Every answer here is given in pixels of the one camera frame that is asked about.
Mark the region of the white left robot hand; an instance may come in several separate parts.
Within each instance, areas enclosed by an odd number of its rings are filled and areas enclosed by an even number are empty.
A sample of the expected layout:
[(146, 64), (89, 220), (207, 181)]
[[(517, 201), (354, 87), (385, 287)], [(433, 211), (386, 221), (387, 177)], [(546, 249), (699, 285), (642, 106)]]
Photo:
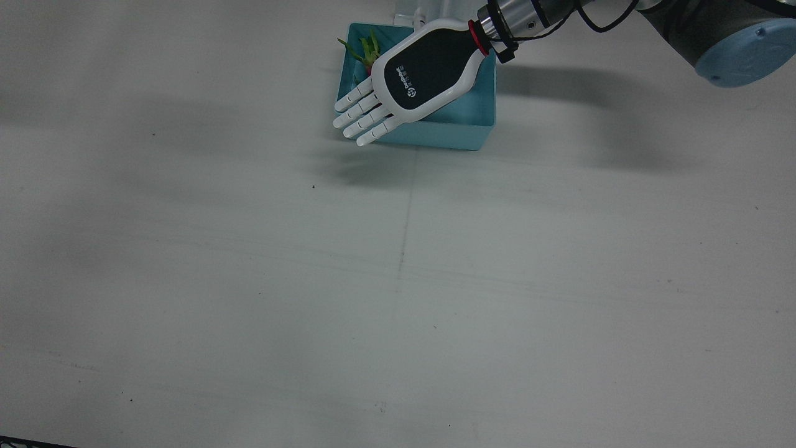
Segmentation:
[(332, 125), (358, 146), (374, 144), (469, 93), (490, 49), (476, 20), (429, 22), (381, 54), (336, 101)]

